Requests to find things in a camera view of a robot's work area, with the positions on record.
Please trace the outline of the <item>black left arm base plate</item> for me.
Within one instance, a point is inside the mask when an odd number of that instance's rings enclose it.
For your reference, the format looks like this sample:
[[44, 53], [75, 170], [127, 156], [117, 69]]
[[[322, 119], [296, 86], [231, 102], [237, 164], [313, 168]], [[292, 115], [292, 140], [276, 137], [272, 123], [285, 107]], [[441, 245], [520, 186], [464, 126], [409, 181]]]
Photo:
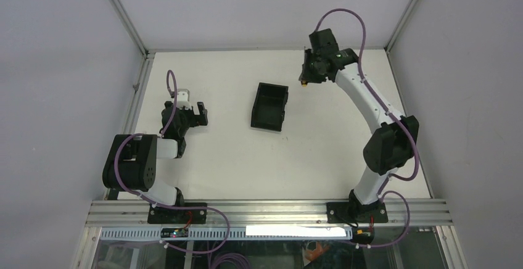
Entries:
[[207, 203], [205, 202], [188, 202], [184, 204], [189, 207], [189, 210], [173, 210], [164, 207], [150, 206], [147, 218], [148, 224], [172, 224], [185, 225], [189, 222], [191, 224], [205, 224], [207, 220]]

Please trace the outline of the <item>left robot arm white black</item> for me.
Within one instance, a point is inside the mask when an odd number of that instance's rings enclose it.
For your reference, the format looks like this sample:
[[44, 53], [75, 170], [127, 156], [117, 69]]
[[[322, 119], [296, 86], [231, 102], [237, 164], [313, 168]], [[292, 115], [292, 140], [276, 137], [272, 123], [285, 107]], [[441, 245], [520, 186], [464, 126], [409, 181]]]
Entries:
[[128, 192], [153, 207], [184, 207], [181, 190], [157, 178], [157, 161], [180, 159], [186, 150], [185, 135], [190, 128], [208, 125], [203, 102], [194, 107], [188, 101], [164, 103], [160, 134], [118, 134], [114, 137], [104, 169], [106, 188]]

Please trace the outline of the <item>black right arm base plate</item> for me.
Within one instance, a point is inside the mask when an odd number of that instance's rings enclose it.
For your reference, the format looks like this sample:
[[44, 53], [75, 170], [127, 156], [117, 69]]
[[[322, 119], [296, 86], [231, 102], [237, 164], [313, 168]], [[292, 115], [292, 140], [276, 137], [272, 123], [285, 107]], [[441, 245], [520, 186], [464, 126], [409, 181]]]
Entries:
[[356, 201], [327, 202], [328, 223], [387, 223], [389, 221], [385, 204], [376, 201], [360, 205]]

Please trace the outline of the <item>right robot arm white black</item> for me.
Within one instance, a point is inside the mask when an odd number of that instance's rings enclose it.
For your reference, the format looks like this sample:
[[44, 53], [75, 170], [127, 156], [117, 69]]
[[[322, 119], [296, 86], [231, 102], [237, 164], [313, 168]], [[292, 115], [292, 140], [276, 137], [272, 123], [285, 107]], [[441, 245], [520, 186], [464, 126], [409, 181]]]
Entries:
[[350, 191], [345, 213], [353, 218], [379, 209], [379, 195], [397, 170], [417, 155], [419, 123], [395, 109], [363, 73], [352, 49], [322, 55], [304, 51], [299, 77], [303, 85], [333, 81], [356, 105], [368, 124], [371, 137], [363, 148], [366, 168]]

